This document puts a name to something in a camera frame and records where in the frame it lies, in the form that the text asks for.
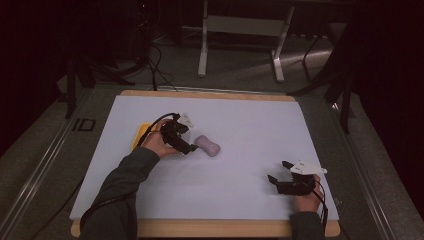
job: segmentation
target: cable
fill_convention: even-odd
[[[62,206],[57,210],[50,218],[49,220],[40,228],[37,232],[35,232],[30,240],[37,239],[37,237],[50,225],[51,222],[59,215],[59,213],[65,208],[66,204],[71,200],[71,198],[75,195],[75,193],[78,191],[78,189],[81,187],[81,184],[83,182],[84,178],[81,179],[81,181],[77,184],[77,186],[74,188],[72,193],[69,195],[69,197],[66,199],[66,201],[62,204]]]

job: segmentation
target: black wall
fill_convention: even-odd
[[[355,84],[368,117],[423,217],[424,29],[420,25],[424,8],[418,2],[394,6],[378,16],[384,22],[383,35],[364,59]]]

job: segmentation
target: white board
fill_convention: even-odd
[[[277,194],[270,174],[291,181],[282,161],[320,165],[297,102],[117,96],[70,218],[80,219],[106,176],[130,153],[141,123],[187,112],[191,142],[205,135],[221,146],[216,157],[201,149],[162,159],[137,193],[140,219],[287,220],[292,196]],[[329,220],[338,220],[320,175]]]

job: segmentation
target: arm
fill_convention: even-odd
[[[314,177],[317,181],[314,191],[322,197],[323,194],[318,184],[320,178],[316,175]],[[325,239],[321,219],[317,214],[320,203],[321,201],[313,193],[306,196],[294,197],[294,205],[298,212],[290,216],[293,240]]]
[[[160,121],[156,130],[160,130],[165,121]],[[177,152],[164,144],[160,133],[151,133],[142,147],[135,148],[106,177],[93,205],[125,194],[135,193],[140,183],[147,179],[161,157]],[[87,218],[80,239],[136,239],[135,200],[134,195],[94,211]]]

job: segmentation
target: black device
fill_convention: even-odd
[[[168,113],[158,118],[152,125],[150,125],[150,127],[146,130],[143,136],[140,137],[137,146],[141,146],[141,144],[146,140],[147,136],[152,131],[152,127],[156,125],[156,123],[168,116],[172,116],[172,120],[166,122],[160,129],[163,142],[171,145],[173,148],[177,149],[178,151],[184,154],[194,152],[198,148],[198,146],[187,143],[181,137],[181,134],[186,133],[189,128],[186,125],[178,122],[178,119],[181,117],[181,115],[178,113]]]
[[[283,167],[290,169],[294,165],[292,163],[283,161]],[[291,173],[293,177],[292,182],[279,182],[276,178],[268,175],[270,183],[277,187],[279,194],[303,196],[308,195],[315,188],[315,179],[313,175],[300,175],[298,173]]]
[[[198,146],[194,144],[189,144],[181,138],[181,134],[184,134],[188,131],[188,127],[179,123],[178,118],[174,118],[169,122],[166,122],[160,129],[162,134],[163,142],[171,145],[173,148],[178,151],[188,154],[189,152],[194,152]]]
[[[283,161],[283,167],[287,169],[291,169],[294,164]],[[314,175],[301,175],[298,173],[291,172],[293,177],[292,182],[279,182],[275,177],[268,175],[268,180],[270,183],[274,184],[277,187],[277,191],[279,194],[285,195],[295,195],[295,196],[305,196],[313,193],[319,201],[322,203],[322,227],[325,228],[327,226],[327,218],[328,218],[328,208],[325,204],[325,193],[324,197],[319,196],[317,192],[315,192],[315,178]]]

